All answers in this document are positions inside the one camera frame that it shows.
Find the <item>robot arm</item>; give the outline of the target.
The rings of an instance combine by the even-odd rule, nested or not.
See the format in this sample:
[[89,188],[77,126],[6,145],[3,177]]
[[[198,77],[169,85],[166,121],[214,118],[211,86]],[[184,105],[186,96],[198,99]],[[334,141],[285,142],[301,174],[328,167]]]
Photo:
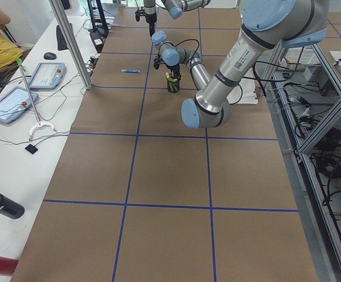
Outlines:
[[327,32],[328,12],[329,1],[248,1],[239,37],[212,77],[199,53],[176,48],[163,31],[155,32],[151,40],[165,65],[186,64],[198,89],[194,98],[182,104],[184,124],[192,129],[224,124],[230,114],[228,95],[260,55],[278,43],[294,48],[321,42]]
[[[210,4],[210,0],[163,0],[164,9],[169,13],[173,19],[179,18],[184,12],[192,11],[198,8],[204,8]],[[157,10],[155,0],[144,0],[142,7],[137,7],[135,11],[135,19],[137,22],[144,17],[148,24],[149,34],[153,36],[156,29]]]

